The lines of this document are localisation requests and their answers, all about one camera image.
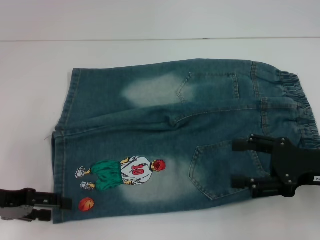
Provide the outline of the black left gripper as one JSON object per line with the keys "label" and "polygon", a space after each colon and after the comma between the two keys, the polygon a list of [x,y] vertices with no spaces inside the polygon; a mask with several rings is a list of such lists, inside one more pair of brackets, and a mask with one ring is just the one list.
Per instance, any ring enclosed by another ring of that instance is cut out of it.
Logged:
{"label": "black left gripper", "polygon": [[0,190],[1,220],[20,220],[26,222],[51,221],[51,210],[34,209],[34,206],[72,210],[73,201],[71,198],[62,197],[62,195],[58,193],[36,192],[36,190],[32,188]]}

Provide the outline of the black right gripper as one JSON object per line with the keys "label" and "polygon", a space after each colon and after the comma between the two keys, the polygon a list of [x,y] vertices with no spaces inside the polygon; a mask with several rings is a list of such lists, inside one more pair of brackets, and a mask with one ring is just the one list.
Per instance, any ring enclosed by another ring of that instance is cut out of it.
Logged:
{"label": "black right gripper", "polygon": [[273,196],[291,198],[301,186],[320,185],[320,150],[299,148],[288,138],[251,134],[232,140],[232,151],[271,154],[271,171],[276,178],[231,177],[234,189],[249,189],[253,199]]}

